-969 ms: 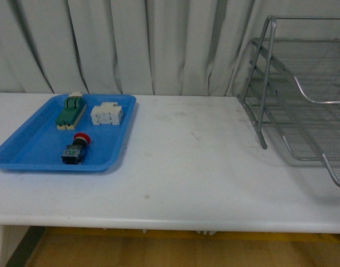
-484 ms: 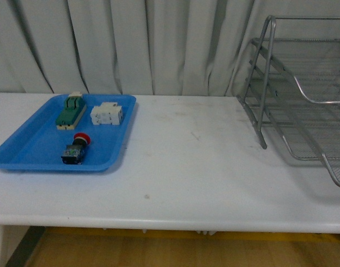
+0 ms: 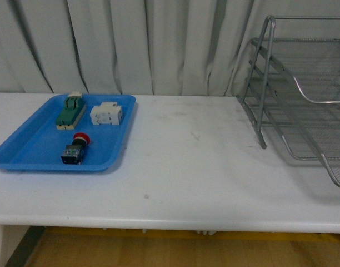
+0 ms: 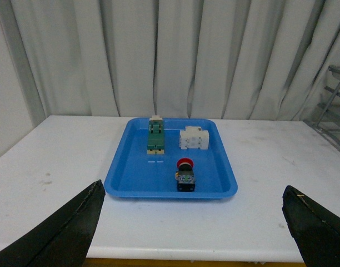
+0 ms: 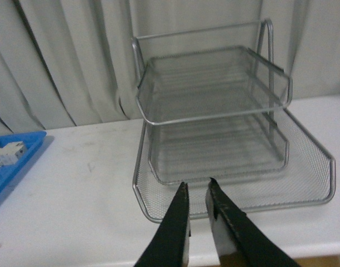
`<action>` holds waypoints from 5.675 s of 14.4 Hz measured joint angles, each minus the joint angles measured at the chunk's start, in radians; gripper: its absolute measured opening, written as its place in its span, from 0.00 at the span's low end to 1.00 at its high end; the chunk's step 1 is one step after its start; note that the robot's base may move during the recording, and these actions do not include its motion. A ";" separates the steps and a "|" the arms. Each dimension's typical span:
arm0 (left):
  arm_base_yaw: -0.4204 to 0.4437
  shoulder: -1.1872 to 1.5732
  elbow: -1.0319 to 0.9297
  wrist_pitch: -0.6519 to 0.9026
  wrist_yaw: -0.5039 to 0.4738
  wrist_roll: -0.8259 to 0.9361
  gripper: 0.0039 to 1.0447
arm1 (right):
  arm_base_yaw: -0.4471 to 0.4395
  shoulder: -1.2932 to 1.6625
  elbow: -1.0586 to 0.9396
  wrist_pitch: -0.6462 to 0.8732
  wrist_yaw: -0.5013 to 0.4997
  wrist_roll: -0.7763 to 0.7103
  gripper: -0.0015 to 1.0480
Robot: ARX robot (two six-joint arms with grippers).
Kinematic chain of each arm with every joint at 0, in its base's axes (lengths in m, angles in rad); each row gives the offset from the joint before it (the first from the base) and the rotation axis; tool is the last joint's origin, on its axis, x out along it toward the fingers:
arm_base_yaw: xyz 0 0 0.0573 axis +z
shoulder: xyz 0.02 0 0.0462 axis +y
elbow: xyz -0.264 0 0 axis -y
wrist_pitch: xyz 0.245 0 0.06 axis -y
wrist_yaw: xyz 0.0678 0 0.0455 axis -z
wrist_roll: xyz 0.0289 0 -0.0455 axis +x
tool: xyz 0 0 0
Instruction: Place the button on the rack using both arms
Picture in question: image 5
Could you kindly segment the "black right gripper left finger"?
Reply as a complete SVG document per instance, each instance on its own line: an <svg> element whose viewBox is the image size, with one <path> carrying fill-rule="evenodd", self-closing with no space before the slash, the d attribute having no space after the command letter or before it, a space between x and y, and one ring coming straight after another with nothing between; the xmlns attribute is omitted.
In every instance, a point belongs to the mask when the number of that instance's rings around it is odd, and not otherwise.
<svg viewBox="0 0 340 267"><path fill-rule="evenodd" d="M190 236L188 186L182 182L153 239L135 266L187 266Z"/></svg>

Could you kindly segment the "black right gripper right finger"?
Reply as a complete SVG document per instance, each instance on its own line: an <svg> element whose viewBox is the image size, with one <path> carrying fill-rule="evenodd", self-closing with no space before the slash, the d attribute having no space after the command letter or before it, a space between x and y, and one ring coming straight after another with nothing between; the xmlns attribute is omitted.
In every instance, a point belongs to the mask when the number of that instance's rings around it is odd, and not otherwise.
<svg viewBox="0 0 340 267"><path fill-rule="evenodd" d="M206 207L221 266L298 266L211 178Z"/></svg>

